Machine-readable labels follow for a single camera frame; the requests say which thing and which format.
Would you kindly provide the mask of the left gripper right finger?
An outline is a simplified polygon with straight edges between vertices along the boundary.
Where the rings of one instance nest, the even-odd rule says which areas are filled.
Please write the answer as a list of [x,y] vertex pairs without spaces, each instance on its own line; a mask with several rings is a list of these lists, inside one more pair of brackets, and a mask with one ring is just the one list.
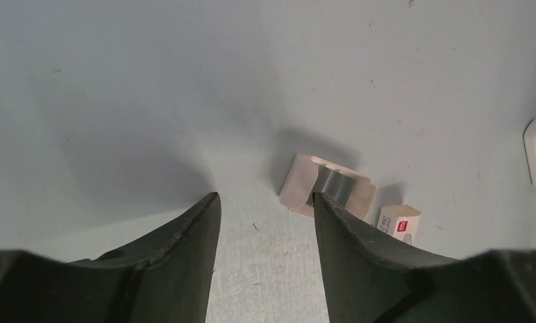
[[312,196],[331,322],[536,322],[536,250],[456,260],[406,244]]

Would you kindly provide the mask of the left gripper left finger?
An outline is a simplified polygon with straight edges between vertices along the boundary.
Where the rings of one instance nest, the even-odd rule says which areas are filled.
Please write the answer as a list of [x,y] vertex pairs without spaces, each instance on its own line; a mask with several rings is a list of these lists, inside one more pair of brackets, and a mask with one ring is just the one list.
[[0,322],[204,322],[220,224],[212,192],[94,260],[0,250]]

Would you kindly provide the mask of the small white staple box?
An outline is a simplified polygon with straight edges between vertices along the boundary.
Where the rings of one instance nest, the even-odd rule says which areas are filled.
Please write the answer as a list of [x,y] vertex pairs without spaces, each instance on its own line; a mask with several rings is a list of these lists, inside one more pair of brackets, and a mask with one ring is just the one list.
[[412,246],[421,214],[409,205],[386,205],[381,207],[377,229]]

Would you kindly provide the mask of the white staple box barcode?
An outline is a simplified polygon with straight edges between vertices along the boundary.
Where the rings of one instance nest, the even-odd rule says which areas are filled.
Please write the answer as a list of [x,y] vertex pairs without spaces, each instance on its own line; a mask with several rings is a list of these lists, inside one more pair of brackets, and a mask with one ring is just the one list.
[[377,187],[365,175],[314,155],[296,154],[278,196],[290,212],[313,217],[313,193],[328,195],[348,212],[364,219]]

